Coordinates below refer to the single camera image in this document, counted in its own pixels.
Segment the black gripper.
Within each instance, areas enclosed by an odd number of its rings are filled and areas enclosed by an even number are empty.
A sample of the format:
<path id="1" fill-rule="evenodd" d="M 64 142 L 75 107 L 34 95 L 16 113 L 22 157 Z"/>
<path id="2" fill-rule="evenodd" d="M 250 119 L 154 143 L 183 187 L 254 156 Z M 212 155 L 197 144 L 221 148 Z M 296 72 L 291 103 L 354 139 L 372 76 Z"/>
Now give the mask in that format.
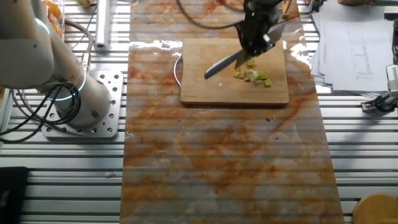
<path id="1" fill-rule="evenodd" d="M 244 19 L 236 25 L 245 57 L 257 57 L 264 49 L 275 46 L 275 29 L 269 31 L 278 23 L 280 0 L 244 0 Z"/>

